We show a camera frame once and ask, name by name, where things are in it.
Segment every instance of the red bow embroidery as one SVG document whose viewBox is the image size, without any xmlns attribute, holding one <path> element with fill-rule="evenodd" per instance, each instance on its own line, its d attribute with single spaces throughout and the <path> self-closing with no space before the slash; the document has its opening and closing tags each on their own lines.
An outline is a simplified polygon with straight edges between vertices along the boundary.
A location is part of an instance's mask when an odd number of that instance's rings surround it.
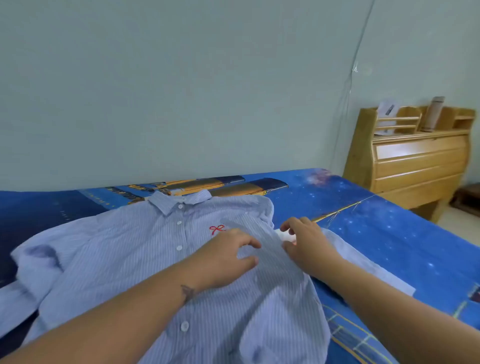
<svg viewBox="0 0 480 364">
<path fill-rule="evenodd" d="M 222 230 L 224 227 L 225 225 L 210 226 L 210 230 L 213 230 L 212 235 L 215 234 L 215 231 L 225 231 L 225 230 Z"/>
</svg>

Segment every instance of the hand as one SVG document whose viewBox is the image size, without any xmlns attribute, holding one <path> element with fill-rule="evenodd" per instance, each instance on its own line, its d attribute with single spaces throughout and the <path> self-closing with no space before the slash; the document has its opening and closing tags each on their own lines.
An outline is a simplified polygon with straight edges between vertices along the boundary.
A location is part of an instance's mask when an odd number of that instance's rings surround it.
<svg viewBox="0 0 480 364">
<path fill-rule="evenodd" d="M 281 231 L 295 234 L 294 243 L 283 242 L 287 252 L 301 270 L 325 281 L 337 265 L 343 261 L 341 255 L 330 244 L 322 229 L 308 218 L 289 218 L 280 226 Z"/>
<path fill-rule="evenodd" d="M 260 249 L 260 242 L 240 229 L 218 233 L 184 262 L 199 278 L 199 290 L 224 287 L 240 278 L 258 264 L 258 257 L 237 258 L 244 245 Z"/>
</svg>

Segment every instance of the shirt collar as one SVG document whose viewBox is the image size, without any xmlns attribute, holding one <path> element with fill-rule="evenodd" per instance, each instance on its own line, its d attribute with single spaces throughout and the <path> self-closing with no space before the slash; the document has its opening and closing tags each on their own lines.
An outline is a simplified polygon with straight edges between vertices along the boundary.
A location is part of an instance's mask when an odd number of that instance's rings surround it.
<svg viewBox="0 0 480 364">
<path fill-rule="evenodd" d="M 160 211 L 166 215 L 176 204 L 195 205 L 210 198 L 212 198 L 212 195 L 208 190 L 201 190 L 186 196 L 167 196 L 159 191 L 155 191 L 153 195 L 148 198 L 148 202 L 157 206 Z"/>
</svg>

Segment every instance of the light blue wall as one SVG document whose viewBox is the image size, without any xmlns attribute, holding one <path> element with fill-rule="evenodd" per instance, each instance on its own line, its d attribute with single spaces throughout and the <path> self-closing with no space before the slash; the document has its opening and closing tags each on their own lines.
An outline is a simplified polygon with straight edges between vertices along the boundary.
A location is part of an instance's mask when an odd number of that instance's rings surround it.
<svg viewBox="0 0 480 364">
<path fill-rule="evenodd" d="M 360 107 L 445 95 L 480 109 L 479 5 L 378 0 L 332 163 L 369 5 L 4 0 L 0 189 L 341 173 Z"/>
</svg>

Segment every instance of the tattoo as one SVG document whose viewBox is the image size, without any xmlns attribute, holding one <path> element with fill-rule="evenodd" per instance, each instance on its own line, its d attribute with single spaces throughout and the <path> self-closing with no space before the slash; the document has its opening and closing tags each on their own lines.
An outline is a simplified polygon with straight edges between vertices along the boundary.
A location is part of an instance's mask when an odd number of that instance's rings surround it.
<svg viewBox="0 0 480 364">
<path fill-rule="evenodd" d="M 183 294 L 185 295 L 185 302 L 183 304 L 186 304 L 195 295 L 195 290 L 193 288 L 190 288 L 189 286 L 184 286 L 183 284 L 180 285 L 180 287 Z"/>
</svg>

